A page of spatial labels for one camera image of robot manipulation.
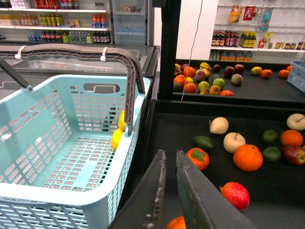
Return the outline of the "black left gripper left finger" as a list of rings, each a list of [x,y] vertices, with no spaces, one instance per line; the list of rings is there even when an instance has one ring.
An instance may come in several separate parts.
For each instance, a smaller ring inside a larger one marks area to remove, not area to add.
[[[166,180],[165,151],[158,150],[110,229],[160,229]]]

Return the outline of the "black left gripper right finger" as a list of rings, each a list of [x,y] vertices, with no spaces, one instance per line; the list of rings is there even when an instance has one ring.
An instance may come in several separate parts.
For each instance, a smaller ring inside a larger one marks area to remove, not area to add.
[[[182,150],[176,152],[178,194],[188,229],[255,229]]]

